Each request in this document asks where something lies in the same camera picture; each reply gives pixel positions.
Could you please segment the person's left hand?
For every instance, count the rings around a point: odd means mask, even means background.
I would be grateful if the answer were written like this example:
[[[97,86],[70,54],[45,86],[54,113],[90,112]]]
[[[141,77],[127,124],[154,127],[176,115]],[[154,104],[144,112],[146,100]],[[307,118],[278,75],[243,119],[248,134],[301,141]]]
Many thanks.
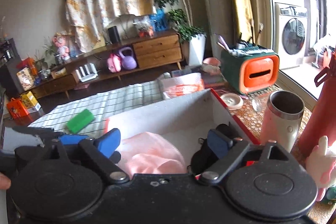
[[[4,174],[0,173],[0,190],[8,190],[10,186],[11,180]]]

